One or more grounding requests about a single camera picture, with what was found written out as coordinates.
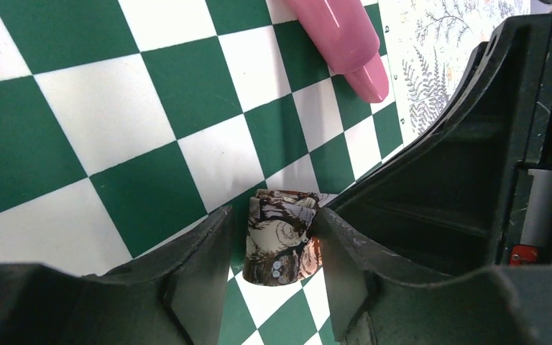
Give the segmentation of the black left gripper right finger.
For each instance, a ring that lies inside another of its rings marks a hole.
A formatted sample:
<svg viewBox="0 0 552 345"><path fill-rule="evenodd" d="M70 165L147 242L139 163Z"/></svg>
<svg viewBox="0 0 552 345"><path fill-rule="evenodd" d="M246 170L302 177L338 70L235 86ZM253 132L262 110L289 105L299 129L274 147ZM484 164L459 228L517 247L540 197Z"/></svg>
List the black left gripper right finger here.
<svg viewBox="0 0 552 345"><path fill-rule="evenodd" d="M452 277L372 241L329 208L313 226L340 344L552 344L552 265Z"/></svg>

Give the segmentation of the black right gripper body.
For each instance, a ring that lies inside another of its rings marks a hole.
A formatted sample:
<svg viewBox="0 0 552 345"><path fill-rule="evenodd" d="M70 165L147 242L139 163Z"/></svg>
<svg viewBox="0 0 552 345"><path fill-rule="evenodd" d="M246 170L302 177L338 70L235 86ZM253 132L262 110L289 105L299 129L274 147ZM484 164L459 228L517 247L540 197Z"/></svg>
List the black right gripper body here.
<svg viewBox="0 0 552 345"><path fill-rule="evenodd" d="M510 184L490 260L552 265L552 12L506 19L490 42L490 67Z"/></svg>

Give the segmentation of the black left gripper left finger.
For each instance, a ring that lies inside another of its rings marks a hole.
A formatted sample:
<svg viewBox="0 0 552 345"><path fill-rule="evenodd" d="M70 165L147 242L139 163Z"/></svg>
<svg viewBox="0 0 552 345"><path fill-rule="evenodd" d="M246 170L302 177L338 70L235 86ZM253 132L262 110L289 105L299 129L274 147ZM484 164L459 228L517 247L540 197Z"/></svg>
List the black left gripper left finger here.
<svg viewBox="0 0 552 345"><path fill-rule="evenodd" d="M102 276L0 264L0 344L216 344L233 231L218 208Z"/></svg>

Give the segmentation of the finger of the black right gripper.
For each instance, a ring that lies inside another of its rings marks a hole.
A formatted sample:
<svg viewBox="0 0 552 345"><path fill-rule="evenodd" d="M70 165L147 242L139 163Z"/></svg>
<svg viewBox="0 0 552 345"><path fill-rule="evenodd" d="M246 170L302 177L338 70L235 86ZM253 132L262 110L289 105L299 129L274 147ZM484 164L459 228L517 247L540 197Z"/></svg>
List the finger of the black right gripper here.
<svg viewBox="0 0 552 345"><path fill-rule="evenodd" d="M486 42L472 51L433 125L328 205L372 241L447 275L482 265L500 193L510 122L489 84L472 86L488 52Z"/></svg>

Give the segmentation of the brown floral patterned tie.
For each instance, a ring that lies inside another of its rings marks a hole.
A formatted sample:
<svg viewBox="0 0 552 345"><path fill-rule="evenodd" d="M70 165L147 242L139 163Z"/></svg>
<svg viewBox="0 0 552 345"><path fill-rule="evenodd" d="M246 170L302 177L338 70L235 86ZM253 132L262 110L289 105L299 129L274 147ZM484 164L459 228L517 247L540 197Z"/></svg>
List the brown floral patterned tie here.
<svg viewBox="0 0 552 345"><path fill-rule="evenodd" d="M313 220L333 196L326 193L259 189L249 200L243 278L279 287L314 275L322 265Z"/></svg>

